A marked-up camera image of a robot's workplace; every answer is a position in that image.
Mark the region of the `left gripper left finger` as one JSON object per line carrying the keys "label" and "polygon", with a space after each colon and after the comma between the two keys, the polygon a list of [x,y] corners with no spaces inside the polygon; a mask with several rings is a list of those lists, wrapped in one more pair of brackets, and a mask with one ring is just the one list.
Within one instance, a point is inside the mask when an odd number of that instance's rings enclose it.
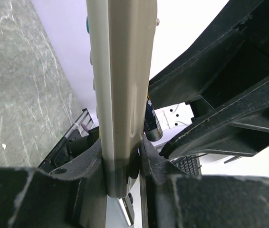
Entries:
{"label": "left gripper left finger", "polygon": [[0,228],[103,228],[106,204],[100,141],[50,173],[0,168]]}

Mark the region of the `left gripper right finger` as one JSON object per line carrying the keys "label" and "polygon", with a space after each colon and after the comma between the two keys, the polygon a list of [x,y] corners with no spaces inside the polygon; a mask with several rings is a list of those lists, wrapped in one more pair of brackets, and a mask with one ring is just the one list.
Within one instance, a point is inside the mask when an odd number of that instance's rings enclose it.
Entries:
{"label": "left gripper right finger", "polygon": [[269,178],[187,175],[143,138],[144,228],[269,228]]}

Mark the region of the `white remote control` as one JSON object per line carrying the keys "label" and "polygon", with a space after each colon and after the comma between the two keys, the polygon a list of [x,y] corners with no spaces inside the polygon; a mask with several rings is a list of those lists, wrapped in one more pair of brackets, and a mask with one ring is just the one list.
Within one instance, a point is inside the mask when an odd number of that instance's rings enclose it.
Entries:
{"label": "white remote control", "polygon": [[86,7],[107,193],[123,198],[139,172],[157,1],[89,0]]}

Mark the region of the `black keyboard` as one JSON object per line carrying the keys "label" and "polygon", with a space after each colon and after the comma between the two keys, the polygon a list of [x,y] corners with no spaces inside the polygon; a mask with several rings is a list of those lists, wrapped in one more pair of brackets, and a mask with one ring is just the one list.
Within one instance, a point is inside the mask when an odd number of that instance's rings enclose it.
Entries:
{"label": "black keyboard", "polygon": [[173,159],[171,160],[171,163],[188,175],[202,174],[199,156],[197,155],[190,155]]}

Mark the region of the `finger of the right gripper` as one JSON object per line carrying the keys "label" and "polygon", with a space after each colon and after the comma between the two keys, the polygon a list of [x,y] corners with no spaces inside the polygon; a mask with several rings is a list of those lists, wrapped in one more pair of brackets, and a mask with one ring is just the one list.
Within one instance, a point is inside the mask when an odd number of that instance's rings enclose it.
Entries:
{"label": "finger of the right gripper", "polygon": [[174,159],[199,153],[252,157],[269,146],[269,76],[215,108],[162,148]]}
{"label": "finger of the right gripper", "polygon": [[156,109],[199,96],[218,107],[268,75],[269,0],[231,0],[148,93]]}

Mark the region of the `black battery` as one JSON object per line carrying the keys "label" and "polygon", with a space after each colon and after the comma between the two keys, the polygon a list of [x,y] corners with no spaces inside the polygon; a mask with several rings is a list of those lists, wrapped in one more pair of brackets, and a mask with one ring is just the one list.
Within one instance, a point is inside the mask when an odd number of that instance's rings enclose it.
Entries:
{"label": "black battery", "polygon": [[149,141],[156,142],[163,136],[160,123],[154,111],[152,101],[147,95],[146,110],[144,117],[144,133]]}

